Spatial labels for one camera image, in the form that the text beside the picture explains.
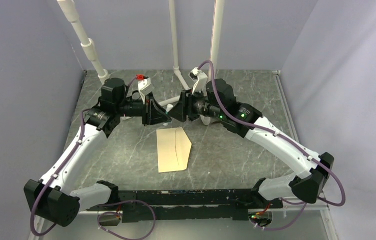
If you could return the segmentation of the tan paper envelope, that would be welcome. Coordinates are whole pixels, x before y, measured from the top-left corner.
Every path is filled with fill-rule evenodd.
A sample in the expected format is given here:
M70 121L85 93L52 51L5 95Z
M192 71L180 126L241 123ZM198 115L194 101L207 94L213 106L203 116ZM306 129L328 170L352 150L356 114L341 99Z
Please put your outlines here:
M158 172L184 171L192 143L182 127L156 130Z

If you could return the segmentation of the white green glue stick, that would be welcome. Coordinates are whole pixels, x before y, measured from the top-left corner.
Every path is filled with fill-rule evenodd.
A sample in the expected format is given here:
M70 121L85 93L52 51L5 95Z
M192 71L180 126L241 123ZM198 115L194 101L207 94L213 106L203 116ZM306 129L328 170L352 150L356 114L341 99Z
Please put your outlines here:
M168 115L169 111L173 108L174 106L170 103L167 104L166 106L166 114ZM171 122L171 119L168 120L167 122L163 123L164 126L167 126Z

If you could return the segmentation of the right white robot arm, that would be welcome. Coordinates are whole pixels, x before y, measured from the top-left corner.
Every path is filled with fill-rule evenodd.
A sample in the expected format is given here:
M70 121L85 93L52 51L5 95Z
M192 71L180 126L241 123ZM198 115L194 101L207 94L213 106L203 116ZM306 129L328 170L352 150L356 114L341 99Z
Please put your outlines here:
M330 176L327 169L332 167L333 156L298 144L252 105L237 101L232 86L225 80L218 78L207 83L206 92L207 95L182 91L169 116L180 122L200 116L218 119L225 129L262 146L293 171L278 178L260 179L253 188L252 203L262 208L273 199L285 197L316 203Z

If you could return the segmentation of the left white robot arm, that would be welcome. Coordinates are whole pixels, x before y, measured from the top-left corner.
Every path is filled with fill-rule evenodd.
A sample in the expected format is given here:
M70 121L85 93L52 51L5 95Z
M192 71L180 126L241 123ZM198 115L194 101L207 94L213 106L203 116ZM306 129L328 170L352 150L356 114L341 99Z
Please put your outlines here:
M66 227L80 211L101 205L113 210L118 206L120 197L116 185L101 180L75 190L75 181L122 117L141 117L145 126L170 120L155 100L153 88L151 79L146 76L135 77L130 84L116 77L105 80L97 103L80 113L79 130L68 148L39 180L31 179L24 186L33 232L36 216Z

